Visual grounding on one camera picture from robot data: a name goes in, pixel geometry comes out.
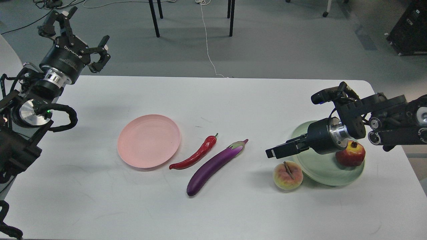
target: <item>red chili pepper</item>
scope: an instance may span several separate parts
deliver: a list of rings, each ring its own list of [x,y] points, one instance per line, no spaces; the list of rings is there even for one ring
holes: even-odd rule
[[[209,136],[205,139],[205,142],[200,146],[200,148],[197,150],[197,152],[195,152],[193,155],[191,155],[191,157],[185,159],[182,162],[179,163],[175,163],[175,164],[171,164],[169,166],[169,169],[185,169],[188,167],[193,166],[194,164],[196,164],[196,162],[198,162],[201,158],[203,158],[206,153],[208,153],[212,147],[215,145],[216,143],[216,137],[218,136],[218,134],[216,134],[215,136]]]

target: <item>peach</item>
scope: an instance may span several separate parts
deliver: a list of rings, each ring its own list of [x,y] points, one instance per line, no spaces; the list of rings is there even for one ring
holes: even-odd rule
[[[301,167],[292,161],[277,165],[273,171],[274,183],[284,190],[297,188],[301,185],[303,177]]]

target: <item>red fruit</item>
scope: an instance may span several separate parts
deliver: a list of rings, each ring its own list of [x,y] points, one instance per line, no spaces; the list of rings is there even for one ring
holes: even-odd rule
[[[347,148],[335,153],[336,160],[343,166],[360,166],[365,159],[365,148],[357,142],[348,141]]]

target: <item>purple eggplant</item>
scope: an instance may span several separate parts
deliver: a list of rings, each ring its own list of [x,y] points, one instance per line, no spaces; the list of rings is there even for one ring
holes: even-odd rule
[[[222,152],[218,153],[205,164],[203,164],[196,171],[196,173],[194,173],[194,175],[190,179],[190,182],[188,183],[188,196],[194,196],[196,193],[198,193],[214,173],[216,173],[221,167],[223,167],[231,159],[239,155],[243,151],[243,149],[245,149],[245,144],[247,142],[248,139],[232,143]]]

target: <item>white table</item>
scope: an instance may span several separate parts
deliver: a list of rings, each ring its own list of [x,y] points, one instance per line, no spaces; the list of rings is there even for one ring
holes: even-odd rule
[[[346,81],[360,97],[367,82]],[[365,138],[359,179],[329,187],[305,178],[278,189],[272,170],[283,159],[265,150],[284,143],[299,124],[329,115],[332,103],[310,96],[339,80],[81,76],[59,103],[78,114],[75,128],[49,132],[41,157],[20,174],[6,201],[5,222],[24,238],[47,239],[425,239],[427,198],[400,146],[384,152]],[[162,114],[181,130],[181,145],[150,171],[124,163],[117,137],[133,119]],[[54,125],[67,123],[55,116]],[[219,133],[216,146],[185,170],[170,163]],[[194,172],[229,144],[245,150],[193,198]]]

